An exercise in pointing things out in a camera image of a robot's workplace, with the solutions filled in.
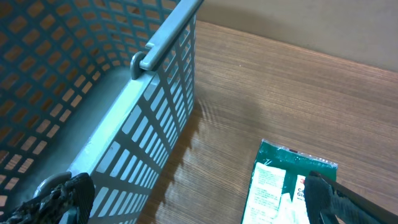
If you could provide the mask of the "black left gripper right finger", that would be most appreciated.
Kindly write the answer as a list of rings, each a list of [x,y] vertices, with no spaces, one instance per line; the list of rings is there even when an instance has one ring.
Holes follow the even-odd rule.
[[[397,215],[360,196],[319,172],[304,181],[304,198],[310,224],[388,224]]]

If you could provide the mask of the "green white plastic packet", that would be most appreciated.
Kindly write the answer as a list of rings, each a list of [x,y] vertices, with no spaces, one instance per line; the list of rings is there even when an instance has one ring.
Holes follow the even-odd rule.
[[[304,181],[311,171],[336,179],[338,164],[262,140],[242,224],[308,223]]]

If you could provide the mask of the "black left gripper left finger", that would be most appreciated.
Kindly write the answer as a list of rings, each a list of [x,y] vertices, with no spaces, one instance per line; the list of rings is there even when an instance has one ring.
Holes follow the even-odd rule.
[[[70,172],[44,180],[32,200],[1,216],[8,224],[87,224],[95,199],[95,185],[86,172]]]

